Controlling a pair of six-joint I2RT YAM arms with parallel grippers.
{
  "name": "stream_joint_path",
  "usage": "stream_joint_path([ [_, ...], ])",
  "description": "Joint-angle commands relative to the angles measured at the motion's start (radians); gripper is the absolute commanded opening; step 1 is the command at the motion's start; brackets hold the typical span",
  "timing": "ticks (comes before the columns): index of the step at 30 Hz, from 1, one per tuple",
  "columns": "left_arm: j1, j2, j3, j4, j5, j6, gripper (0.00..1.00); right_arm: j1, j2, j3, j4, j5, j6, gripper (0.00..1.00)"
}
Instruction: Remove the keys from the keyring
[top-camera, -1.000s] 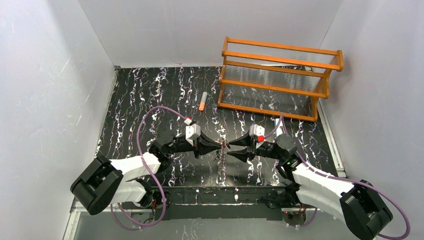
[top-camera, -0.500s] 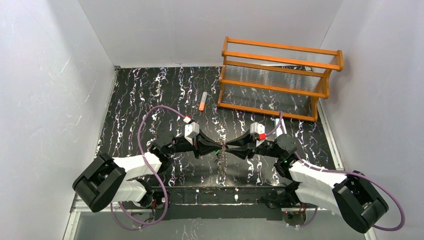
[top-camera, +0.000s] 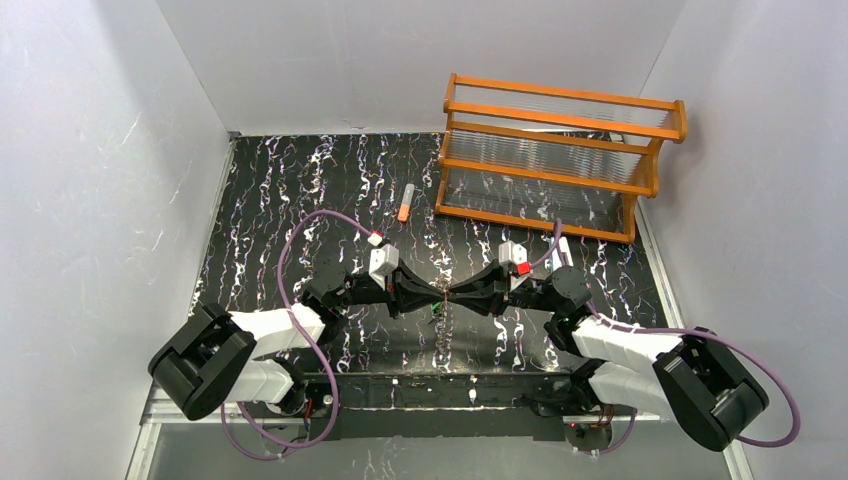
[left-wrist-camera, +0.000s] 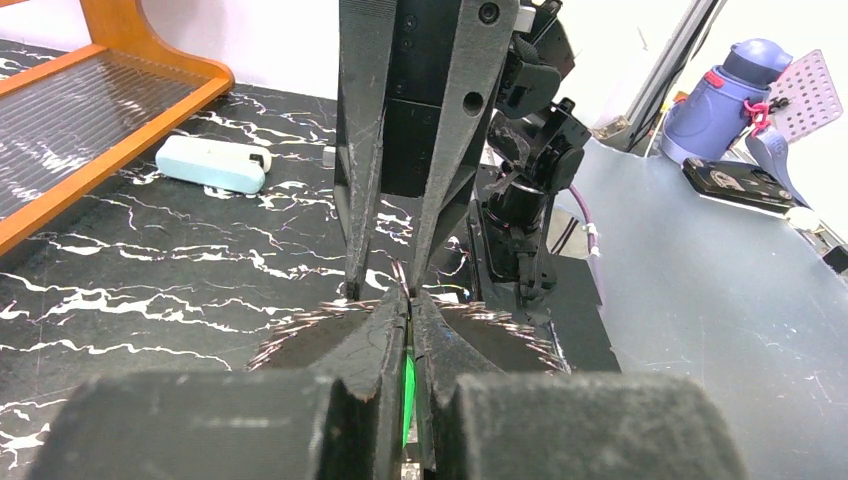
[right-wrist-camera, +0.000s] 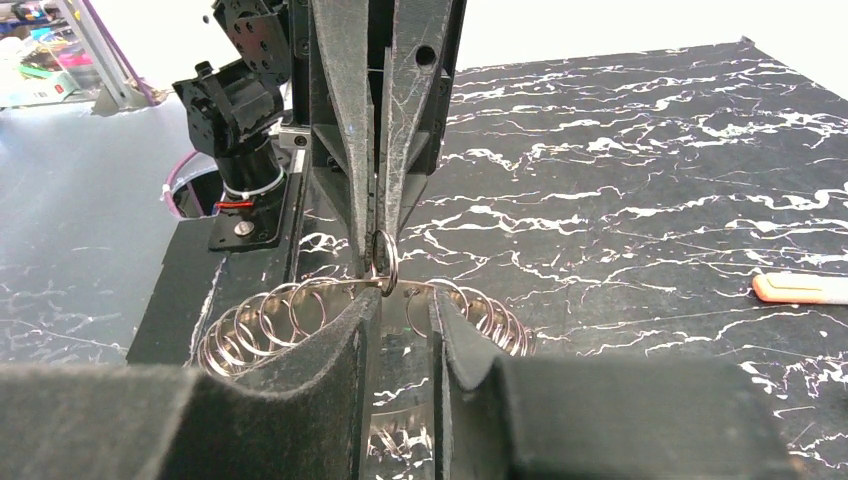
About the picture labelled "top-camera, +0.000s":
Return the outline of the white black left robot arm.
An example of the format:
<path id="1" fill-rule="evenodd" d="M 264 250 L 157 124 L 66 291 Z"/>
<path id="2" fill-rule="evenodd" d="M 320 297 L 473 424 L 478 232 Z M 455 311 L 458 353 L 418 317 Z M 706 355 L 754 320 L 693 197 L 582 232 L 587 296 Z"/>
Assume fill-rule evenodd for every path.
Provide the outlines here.
<path id="1" fill-rule="evenodd" d="M 327 344 L 344 326 L 343 311 L 350 306 L 384 304 L 398 315 L 443 297 L 404 263 L 357 274 L 328 267 L 288 308 L 246 313 L 200 305 L 154 354 L 147 371 L 191 421 L 227 402 L 281 404 L 304 379 L 277 353 Z"/>

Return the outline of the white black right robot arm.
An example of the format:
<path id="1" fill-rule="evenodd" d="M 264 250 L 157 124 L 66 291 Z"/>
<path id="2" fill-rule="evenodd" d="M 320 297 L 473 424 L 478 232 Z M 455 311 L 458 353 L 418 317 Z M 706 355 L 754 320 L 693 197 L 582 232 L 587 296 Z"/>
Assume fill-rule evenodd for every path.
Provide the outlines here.
<path id="1" fill-rule="evenodd" d="M 662 333 L 605 319 L 591 311 L 581 270 L 564 265 L 544 279 L 519 279 L 528 267 L 491 265 L 450 287 L 446 297 L 479 314 L 498 316 L 509 307 L 550 313 L 544 330 L 552 345 L 584 362 L 530 403 L 582 411 L 627 406 L 675 421 L 715 452 L 769 406 L 759 382 L 707 330 Z"/>

